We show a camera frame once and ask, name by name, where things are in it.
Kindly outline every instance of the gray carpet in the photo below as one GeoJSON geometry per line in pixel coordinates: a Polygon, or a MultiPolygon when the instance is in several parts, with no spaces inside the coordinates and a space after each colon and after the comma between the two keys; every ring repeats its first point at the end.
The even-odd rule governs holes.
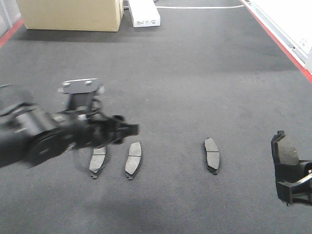
{"type": "Polygon", "coordinates": [[[135,29],[125,12],[117,33],[22,26],[0,49],[1,83],[21,84],[45,110],[65,107],[67,96],[57,93],[63,80],[99,78],[104,112],[140,124],[140,135],[108,147],[97,180],[87,173],[88,150],[31,169],[1,168],[1,234],[311,232],[311,207],[277,199],[270,146],[285,130],[301,158],[311,159],[308,80],[246,8],[159,13],[160,27],[135,29]],[[207,137],[220,150],[217,176],[205,168],[207,137]],[[135,141],[143,162],[128,181],[124,166],[135,141]]]}

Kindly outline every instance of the cardboard box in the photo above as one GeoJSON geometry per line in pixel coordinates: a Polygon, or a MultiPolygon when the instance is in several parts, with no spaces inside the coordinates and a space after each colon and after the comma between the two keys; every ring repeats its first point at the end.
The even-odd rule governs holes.
{"type": "Polygon", "coordinates": [[[123,0],[17,0],[27,29],[117,32],[123,0]]]}

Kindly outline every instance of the red tape line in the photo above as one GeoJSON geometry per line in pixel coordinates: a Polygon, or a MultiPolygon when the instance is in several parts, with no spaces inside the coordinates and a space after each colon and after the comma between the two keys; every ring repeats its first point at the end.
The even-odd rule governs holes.
{"type": "Polygon", "coordinates": [[[23,19],[19,19],[13,27],[0,38],[0,48],[15,34],[15,32],[24,24],[23,19]]]}

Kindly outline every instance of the brake pad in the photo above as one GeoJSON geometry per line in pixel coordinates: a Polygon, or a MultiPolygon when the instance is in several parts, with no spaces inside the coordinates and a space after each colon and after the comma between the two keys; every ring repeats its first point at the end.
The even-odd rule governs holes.
{"type": "Polygon", "coordinates": [[[214,175],[218,174],[220,166],[220,152],[215,141],[212,138],[207,138],[204,142],[206,151],[207,169],[214,175]]]}
{"type": "Polygon", "coordinates": [[[128,180],[132,180],[142,161],[142,148],[140,142],[131,144],[126,162],[125,173],[128,180]]]}
{"type": "Polygon", "coordinates": [[[93,150],[92,159],[90,161],[89,173],[93,179],[96,179],[103,169],[106,158],[106,147],[93,150]]]}

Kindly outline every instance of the white floor line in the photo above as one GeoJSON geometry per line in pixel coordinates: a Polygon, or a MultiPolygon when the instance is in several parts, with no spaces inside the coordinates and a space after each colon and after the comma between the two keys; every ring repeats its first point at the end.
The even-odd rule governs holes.
{"type": "Polygon", "coordinates": [[[175,10],[214,10],[214,9],[235,9],[245,7],[244,5],[239,6],[156,6],[158,9],[175,9],[175,10]]]}

